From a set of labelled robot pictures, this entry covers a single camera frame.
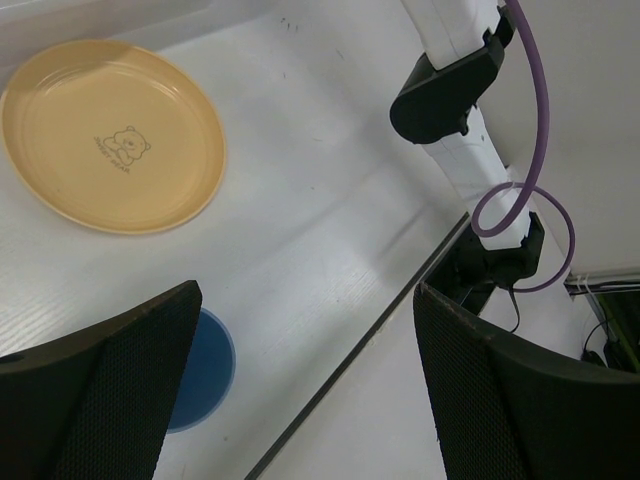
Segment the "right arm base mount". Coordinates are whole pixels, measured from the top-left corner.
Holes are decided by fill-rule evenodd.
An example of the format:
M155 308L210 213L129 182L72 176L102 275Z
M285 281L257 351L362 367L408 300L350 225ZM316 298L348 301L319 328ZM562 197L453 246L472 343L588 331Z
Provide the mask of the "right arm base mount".
M526 270L523 246L487 250L470 225L464 223L421 280L473 314L479 314L496 288L509 292L515 309L515 333L521 323L513 284Z

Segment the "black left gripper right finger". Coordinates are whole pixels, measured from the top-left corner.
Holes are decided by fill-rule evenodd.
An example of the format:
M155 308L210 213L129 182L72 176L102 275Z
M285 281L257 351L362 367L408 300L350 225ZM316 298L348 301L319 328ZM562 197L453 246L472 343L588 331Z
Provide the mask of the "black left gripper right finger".
M448 478L638 478L638 375L522 339L425 283L413 312Z

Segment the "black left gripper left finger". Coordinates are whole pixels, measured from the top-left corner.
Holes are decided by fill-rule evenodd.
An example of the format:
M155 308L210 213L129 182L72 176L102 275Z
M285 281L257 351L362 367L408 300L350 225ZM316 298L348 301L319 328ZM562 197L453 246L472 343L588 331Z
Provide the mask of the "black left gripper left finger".
M150 479L202 304L186 281L1 359L4 479Z

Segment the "yellow plastic plate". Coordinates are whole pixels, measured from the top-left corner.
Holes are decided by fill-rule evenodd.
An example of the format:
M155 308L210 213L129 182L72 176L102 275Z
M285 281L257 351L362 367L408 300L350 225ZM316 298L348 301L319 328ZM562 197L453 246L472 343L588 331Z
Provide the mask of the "yellow plastic plate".
M1 97L9 164L31 193L83 226L162 232L219 190L227 149L213 102L160 55L116 40L43 50Z

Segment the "white plastic bin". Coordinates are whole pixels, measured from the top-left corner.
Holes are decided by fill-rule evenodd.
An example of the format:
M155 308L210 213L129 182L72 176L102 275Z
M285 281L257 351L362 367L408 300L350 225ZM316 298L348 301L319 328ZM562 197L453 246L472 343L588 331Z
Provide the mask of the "white plastic bin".
M1 68L11 69L50 46L76 39L118 38L151 50L251 21L274 1L3 1Z

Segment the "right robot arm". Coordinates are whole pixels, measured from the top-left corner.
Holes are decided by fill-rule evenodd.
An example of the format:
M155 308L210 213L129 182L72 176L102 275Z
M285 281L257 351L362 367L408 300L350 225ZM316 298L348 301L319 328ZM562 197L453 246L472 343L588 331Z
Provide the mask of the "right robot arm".
M536 273L544 230L509 177L478 105L517 31L507 1L405 1L424 49L390 108L395 131L421 146L467 209L475 238L460 254L469 283L512 291Z

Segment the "blue plastic cup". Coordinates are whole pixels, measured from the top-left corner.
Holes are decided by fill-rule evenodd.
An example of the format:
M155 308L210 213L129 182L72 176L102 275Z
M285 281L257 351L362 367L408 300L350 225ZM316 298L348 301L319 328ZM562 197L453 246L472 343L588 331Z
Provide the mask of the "blue plastic cup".
M207 419L228 395L235 370L228 329L202 308L167 432L178 433Z

